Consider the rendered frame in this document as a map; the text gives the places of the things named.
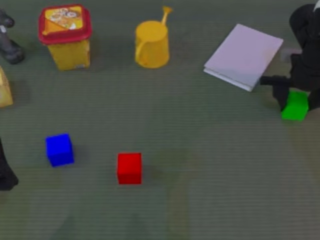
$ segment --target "black object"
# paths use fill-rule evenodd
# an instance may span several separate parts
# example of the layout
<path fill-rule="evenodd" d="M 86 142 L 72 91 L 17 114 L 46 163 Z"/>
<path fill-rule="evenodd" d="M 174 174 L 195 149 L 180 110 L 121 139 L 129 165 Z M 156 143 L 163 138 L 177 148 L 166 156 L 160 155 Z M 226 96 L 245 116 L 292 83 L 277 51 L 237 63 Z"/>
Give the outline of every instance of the black object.
<path fill-rule="evenodd" d="M 302 49 L 301 54 L 290 56 L 290 77 L 263 76 L 260 79 L 261 85 L 273 86 L 273 96 L 281 110 L 287 104 L 289 88 L 311 92 L 309 111 L 320 107 L 320 8 L 315 6 L 303 5 L 290 17 L 291 29 Z"/>
<path fill-rule="evenodd" d="M 14 25 L 14 19 L 0 9 L 0 55 L 10 64 L 18 64 L 25 59 L 23 49 L 7 35 L 7 28 Z"/>
<path fill-rule="evenodd" d="M 10 191 L 18 185 L 19 180 L 7 163 L 0 139 L 0 191 Z"/>

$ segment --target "yellow watering can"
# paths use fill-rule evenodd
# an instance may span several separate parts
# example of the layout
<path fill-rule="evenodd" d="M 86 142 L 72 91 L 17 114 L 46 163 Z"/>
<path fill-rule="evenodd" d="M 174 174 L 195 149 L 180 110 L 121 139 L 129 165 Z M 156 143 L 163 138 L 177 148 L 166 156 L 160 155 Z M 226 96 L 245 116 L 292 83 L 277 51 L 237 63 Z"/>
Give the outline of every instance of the yellow watering can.
<path fill-rule="evenodd" d="M 169 38 L 166 26 L 173 10 L 163 7 L 162 21 L 145 21 L 135 30 L 135 62 L 144 68 L 156 69 L 169 61 Z"/>

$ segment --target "red cube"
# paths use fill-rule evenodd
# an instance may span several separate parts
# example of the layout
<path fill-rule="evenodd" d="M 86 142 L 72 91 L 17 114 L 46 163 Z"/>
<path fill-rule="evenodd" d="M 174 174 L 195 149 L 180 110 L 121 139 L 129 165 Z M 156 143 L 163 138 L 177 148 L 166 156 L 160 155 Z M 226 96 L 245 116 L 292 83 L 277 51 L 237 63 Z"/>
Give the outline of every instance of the red cube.
<path fill-rule="evenodd" d="M 141 184 L 141 153 L 119 153 L 116 174 L 119 184 Z"/>

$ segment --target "green cube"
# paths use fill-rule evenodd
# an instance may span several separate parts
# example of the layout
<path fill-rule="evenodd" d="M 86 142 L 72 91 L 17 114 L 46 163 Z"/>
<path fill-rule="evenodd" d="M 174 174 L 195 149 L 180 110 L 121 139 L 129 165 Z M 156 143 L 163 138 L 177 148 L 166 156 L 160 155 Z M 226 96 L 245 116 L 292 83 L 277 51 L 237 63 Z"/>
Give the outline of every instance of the green cube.
<path fill-rule="evenodd" d="M 302 121 L 305 119 L 308 110 L 308 94 L 306 92 L 290 91 L 281 116 L 285 120 Z"/>

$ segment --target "blue cube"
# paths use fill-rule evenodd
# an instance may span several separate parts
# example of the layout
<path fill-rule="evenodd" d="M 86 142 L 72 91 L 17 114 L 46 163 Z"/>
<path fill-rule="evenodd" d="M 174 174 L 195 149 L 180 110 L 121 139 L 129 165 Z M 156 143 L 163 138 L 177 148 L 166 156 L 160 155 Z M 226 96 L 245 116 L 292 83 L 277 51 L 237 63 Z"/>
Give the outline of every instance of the blue cube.
<path fill-rule="evenodd" d="M 69 134 L 48 136 L 45 139 L 46 155 L 52 167 L 73 164 L 74 154 Z"/>

